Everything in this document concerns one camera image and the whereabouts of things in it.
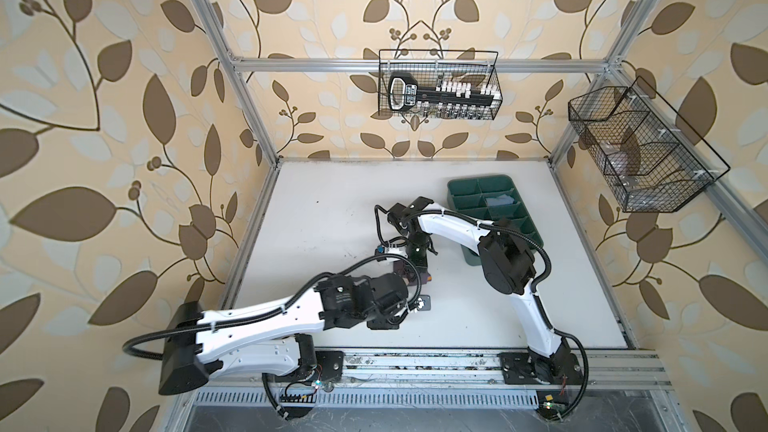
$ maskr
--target metal vent grille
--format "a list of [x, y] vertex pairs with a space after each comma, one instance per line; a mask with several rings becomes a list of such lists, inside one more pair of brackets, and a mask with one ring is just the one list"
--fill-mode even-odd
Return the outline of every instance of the metal vent grille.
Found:
[[[455, 390], [445, 392], [406, 392], [402, 389], [336, 389], [320, 391], [314, 403], [290, 403], [291, 406], [326, 408], [441, 408], [441, 409], [535, 409], [535, 390]], [[262, 388], [207, 387], [197, 392], [196, 405], [270, 407]]]

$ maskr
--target wall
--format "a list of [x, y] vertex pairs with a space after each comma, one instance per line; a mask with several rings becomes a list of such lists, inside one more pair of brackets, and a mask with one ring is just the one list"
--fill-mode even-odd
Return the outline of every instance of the wall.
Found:
[[568, 99], [584, 93], [588, 85], [585, 75], [578, 73], [501, 74], [504, 101], [495, 120], [441, 120], [380, 113], [375, 77], [318, 75], [257, 72], [246, 76], [275, 150], [282, 156], [546, 157], [568, 121]]
[[631, 0], [211, 0], [236, 55], [356, 57], [364, 48], [598, 59]]
[[[680, 107], [734, 167], [724, 180], [768, 218], [766, 0], [661, 0], [646, 26], [626, 67]], [[768, 430], [768, 267], [706, 196], [674, 214], [618, 213], [583, 146], [560, 168], [565, 187], [692, 427]]]
[[149, 430], [120, 346], [215, 307], [266, 164], [188, 0], [0, 9], [0, 430]]

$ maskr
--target white table surface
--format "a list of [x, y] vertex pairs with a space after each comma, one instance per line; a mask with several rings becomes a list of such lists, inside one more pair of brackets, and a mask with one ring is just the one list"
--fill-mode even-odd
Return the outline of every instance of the white table surface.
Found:
[[[453, 178], [510, 176], [544, 240], [552, 274], [538, 287], [552, 324], [588, 348], [626, 343], [545, 162], [288, 162], [283, 165], [247, 266], [235, 307], [293, 295], [320, 272], [339, 272], [378, 245], [373, 206], [408, 205], [418, 196], [446, 204]], [[384, 238], [395, 229], [382, 216]], [[432, 310], [410, 314], [398, 331], [364, 324], [315, 334], [315, 346], [524, 348], [508, 296], [467, 265], [458, 244], [434, 237], [432, 281], [422, 288]], [[352, 276], [391, 271], [367, 264]], [[541, 259], [537, 270], [543, 270]]]

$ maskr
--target green organizer tray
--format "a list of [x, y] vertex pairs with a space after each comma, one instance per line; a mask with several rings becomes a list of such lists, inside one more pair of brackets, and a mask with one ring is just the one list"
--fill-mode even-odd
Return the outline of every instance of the green organizer tray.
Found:
[[[488, 206], [486, 198], [510, 196], [514, 204], [505, 206]], [[508, 218], [512, 227], [516, 228], [533, 242], [544, 246], [542, 236], [523, 203], [520, 193], [514, 187], [514, 182], [508, 176], [483, 176], [471, 178], [456, 178], [448, 182], [448, 207], [465, 216], [484, 220], [500, 220]], [[480, 265], [480, 257], [473, 251], [462, 246], [464, 259], [467, 264]]]

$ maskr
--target wire basket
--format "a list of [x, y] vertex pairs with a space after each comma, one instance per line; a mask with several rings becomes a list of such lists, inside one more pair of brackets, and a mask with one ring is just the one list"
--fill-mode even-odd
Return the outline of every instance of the wire basket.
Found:
[[[675, 126], [657, 115], [651, 98], [674, 112]], [[730, 170], [642, 77], [629, 87], [603, 87], [572, 99], [568, 120], [624, 212], [676, 212]], [[699, 159], [705, 151], [716, 164]]]
[[486, 50], [382, 49], [379, 115], [494, 120], [504, 100], [497, 58]]

